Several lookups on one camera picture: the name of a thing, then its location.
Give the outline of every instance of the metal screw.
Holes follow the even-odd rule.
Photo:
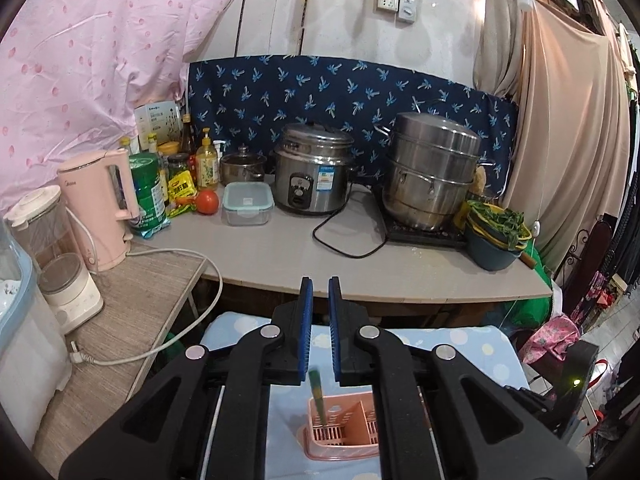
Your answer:
[[[184,351],[187,359],[197,360],[204,357],[204,348],[200,345],[193,345]]]
[[[269,339],[280,335],[280,327],[275,325],[265,325],[260,329],[260,335]]]
[[[360,327],[360,335],[364,339],[375,339],[380,335],[380,329],[377,326],[365,325]]]
[[[444,361],[451,361],[456,356],[456,349],[450,345],[439,345],[436,347],[436,355]]]

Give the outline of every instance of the label sticker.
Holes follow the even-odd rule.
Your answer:
[[[331,191],[334,187],[335,168],[333,166],[320,166],[318,170],[318,191]]]

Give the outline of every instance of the blue polka dot tablecloth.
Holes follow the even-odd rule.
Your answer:
[[[264,317],[234,312],[221,314],[207,328],[202,344],[210,350],[233,345],[247,332],[269,323]],[[501,386],[528,388],[518,356],[509,340],[493,326],[480,328],[439,328],[390,330],[406,345],[431,350],[447,343]],[[322,392],[326,396],[369,391],[371,388],[341,388],[334,381],[329,327],[313,325],[309,366],[318,368]],[[265,480],[380,480],[379,458],[345,462],[322,462],[306,457],[296,433],[306,424],[311,388],[272,386],[267,426]]]

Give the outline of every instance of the blue patterned cloth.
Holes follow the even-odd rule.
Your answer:
[[[193,124],[213,139],[246,144],[267,154],[287,123],[316,122],[349,132],[360,177],[380,179],[387,138],[373,124],[391,126],[407,111],[440,115],[482,139],[481,158],[494,160],[491,189],[505,184],[515,139],[517,106],[453,81],[405,68],[317,56],[247,56],[192,63],[189,102]]]
[[[236,344],[247,332],[269,323],[265,317],[225,312],[211,323],[201,343],[210,350]],[[494,326],[390,330],[404,344],[431,350],[450,344],[500,386],[528,388],[516,352],[509,339]],[[334,381],[329,327],[313,325],[309,367],[317,368],[325,396],[370,391],[370,386],[341,388]],[[272,386],[267,423],[265,480],[380,480],[379,457],[344,462],[309,459],[299,442],[300,428],[306,424],[311,387]]]

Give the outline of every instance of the tomato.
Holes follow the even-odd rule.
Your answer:
[[[196,211],[203,215],[213,215],[220,206],[220,199],[215,191],[204,189],[196,197]]]

